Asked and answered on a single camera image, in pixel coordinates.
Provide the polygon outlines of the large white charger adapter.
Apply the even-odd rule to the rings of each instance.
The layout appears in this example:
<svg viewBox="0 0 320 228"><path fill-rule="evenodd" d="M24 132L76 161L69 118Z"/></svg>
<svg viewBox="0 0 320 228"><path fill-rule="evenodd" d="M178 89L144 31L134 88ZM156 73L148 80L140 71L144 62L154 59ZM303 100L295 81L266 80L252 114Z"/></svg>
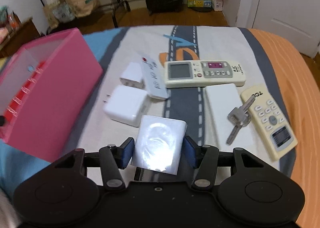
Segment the large white charger adapter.
<svg viewBox="0 0 320 228"><path fill-rule="evenodd" d="M149 105L150 99L145 90L118 85L105 103L104 112L114 121L139 127Z"/></svg>

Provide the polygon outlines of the slim white remote control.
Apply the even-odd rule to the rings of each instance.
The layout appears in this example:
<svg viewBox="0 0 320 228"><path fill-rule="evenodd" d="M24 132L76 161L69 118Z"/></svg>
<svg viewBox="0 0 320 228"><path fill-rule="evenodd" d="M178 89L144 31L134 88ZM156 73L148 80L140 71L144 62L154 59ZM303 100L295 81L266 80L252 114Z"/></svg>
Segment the slim white remote control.
<svg viewBox="0 0 320 228"><path fill-rule="evenodd" d="M149 56L142 55L141 70L148 96L161 101L167 100L169 94L157 63Z"/></svg>

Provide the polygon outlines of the white door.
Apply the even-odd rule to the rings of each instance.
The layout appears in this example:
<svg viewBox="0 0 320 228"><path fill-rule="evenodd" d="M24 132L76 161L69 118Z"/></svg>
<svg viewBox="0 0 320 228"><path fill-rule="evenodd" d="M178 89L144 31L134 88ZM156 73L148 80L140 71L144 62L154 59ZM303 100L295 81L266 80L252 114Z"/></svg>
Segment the white door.
<svg viewBox="0 0 320 228"><path fill-rule="evenodd" d="M281 36L314 58L319 50L319 0L258 0L252 28Z"/></svg>

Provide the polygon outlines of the white rectangular box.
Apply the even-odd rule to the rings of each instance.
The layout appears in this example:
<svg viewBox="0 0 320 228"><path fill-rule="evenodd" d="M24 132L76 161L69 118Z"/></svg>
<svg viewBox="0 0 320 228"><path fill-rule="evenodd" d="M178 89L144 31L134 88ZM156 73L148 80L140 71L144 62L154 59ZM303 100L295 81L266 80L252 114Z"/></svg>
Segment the white rectangular box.
<svg viewBox="0 0 320 228"><path fill-rule="evenodd" d="M220 151L231 152L234 148L243 148L256 153L253 136L249 127L242 128L231 145L226 143L234 125L227 118L228 114L242 105L236 86L231 84L212 85L204 88L207 104L213 124L215 146Z"/></svg>

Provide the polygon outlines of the silver keys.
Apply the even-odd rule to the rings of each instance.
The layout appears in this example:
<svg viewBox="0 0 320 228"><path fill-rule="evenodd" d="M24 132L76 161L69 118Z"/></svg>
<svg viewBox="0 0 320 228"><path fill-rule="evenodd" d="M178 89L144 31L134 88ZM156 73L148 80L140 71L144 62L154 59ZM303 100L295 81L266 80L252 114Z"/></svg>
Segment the silver keys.
<svg viewBox="0 0 320 228"><path fill-rule="evenodd" d="M227 119L233 123L234 127L231 131L231 133L229 134L226 144L227 145L231 145L237 134L239 133L239 131L249 125L249 123L251 122L251 116L248 113L248 110L250 108L250 106L254 103L255 101L255 95L251 95L249 97L249 99L242 104L242 106L240 107L235 107L227 116Z"/></svg>

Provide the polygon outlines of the road pattern bed blanket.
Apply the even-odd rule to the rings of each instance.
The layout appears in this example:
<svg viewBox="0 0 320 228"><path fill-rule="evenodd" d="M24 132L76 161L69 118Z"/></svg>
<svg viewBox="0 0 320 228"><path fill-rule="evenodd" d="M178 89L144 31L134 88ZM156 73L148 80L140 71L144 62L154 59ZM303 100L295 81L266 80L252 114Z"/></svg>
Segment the road pattern bed blanket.
<svg viewBox="0 0 320 228"><path fill-rule="evenodd" d="M139 54L160 61L176 58L234 60L243 65L245 88L265 84L282 107L297 137L292 179L306 202L298 218L301 227L319 227L319 88L307 64L286 39L257 29L192 26L144 26L111 29L85 35L98 60L107 59L102 95L119 82L120 70ZM173 45L195 41L195 46Z"/></svg>

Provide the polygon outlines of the large white AC remote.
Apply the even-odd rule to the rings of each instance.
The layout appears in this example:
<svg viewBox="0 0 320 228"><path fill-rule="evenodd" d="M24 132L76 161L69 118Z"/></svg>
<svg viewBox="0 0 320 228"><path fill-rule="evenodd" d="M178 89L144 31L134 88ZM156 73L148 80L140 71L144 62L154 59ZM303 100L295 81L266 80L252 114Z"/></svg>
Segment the large white AC remote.
<svg viewBox="0 0 320 228"><path fill-rule="evenodd" d="M224 60L184 60L164 63L165 85L169 89L204 88L231 84L244 86L245 71L240 63Z"/></svg>

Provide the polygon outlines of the wooden nightstand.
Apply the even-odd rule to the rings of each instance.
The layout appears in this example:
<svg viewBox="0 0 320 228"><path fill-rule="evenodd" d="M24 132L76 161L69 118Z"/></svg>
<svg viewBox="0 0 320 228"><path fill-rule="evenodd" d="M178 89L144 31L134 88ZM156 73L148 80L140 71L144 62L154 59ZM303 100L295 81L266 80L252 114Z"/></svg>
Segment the wooden nightstand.
<svg viewBox="0 0 320 228"><path fill-rule="evenodd" d="M6 58L14 55L24 44L40 38L41 35L33 23L33 18L26 19L20 27L13 31L1 43L0 57Z"/></svg>

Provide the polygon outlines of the cream TCL remote control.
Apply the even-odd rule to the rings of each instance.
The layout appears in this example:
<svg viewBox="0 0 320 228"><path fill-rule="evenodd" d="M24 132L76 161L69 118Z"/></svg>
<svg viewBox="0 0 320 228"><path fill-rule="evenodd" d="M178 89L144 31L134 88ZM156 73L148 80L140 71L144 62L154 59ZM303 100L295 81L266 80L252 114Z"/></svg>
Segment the cream TCL remote control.
<svg viewBox="0 0 320 228"><path fill-rule="evenodd" d="M289 122L276 100L263 84L252 86L240 94L243 102L253 96L253 104L248 112L252 122L269 154L275 162L290 152L298 141Z"/></svg>

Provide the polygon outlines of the small white charger plug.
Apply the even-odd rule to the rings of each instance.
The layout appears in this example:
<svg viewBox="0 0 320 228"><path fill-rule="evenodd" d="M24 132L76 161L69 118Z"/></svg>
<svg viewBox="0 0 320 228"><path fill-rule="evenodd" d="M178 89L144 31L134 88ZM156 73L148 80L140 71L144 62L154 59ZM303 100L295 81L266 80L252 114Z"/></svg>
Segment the small white charger plug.
<svg viewBox="0 0 320 228"><path fill-rule="evenodd" d="M129 63L120 76L121 84L133 88L144 89L144 79L139 63Z"/></svg>

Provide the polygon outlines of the pink storage box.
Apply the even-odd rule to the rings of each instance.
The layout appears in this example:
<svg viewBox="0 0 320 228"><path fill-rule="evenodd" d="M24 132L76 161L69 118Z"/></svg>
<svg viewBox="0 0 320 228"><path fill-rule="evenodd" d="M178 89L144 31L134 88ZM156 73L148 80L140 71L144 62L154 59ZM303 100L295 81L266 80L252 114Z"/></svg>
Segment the pink storage box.
<svg viewBox="0 0 320 228"><path fill-rule="evenodd" d="M1 139L53 162L102 68L74 28L23 45L1 71Z"/></svg>

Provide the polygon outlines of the brown paper bag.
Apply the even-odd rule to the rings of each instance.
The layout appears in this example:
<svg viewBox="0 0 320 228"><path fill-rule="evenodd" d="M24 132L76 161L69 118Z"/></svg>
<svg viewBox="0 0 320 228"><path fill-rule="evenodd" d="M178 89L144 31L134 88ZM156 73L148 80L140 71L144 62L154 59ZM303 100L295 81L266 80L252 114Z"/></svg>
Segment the brown paper bag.
<svg viewBox="0 0 320 228"><path fill-rule="evenodd" d="M77 18L90 15L100 6L99 0L66 0L66 3Z"/></svg>

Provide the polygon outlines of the white power bank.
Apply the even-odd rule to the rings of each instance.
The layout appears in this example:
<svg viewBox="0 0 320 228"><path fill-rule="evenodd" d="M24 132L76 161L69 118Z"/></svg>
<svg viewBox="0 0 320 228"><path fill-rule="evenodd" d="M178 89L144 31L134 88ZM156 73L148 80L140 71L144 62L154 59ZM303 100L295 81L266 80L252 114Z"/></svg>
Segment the white power bank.
<svg viewBox="0 0 320 228"><path fill-rule="evenodd" d="M185 121L144 115L135 141L131 164L176 175L186 129Z"/></svg>

